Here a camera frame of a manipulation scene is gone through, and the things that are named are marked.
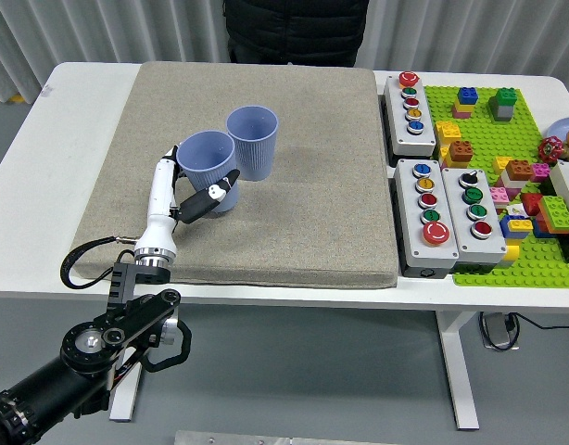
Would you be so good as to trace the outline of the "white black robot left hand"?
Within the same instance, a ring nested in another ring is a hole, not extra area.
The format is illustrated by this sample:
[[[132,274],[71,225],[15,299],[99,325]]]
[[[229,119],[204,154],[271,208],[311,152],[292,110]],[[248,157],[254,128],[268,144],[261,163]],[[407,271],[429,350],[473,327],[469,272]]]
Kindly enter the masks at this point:
[[[193,223],[215,210],[228,197],[234,197],[239,176],[236,167],[228,167],[219,179],[196,191],[179,207],[175,203],[175,183],[180,172],[178,147],[170,150],[157,164],[151,186],[147,211],[147,226],[134,248],[137,262],[166,261],[176,258],[177,247],[172,232],[177,222]]]

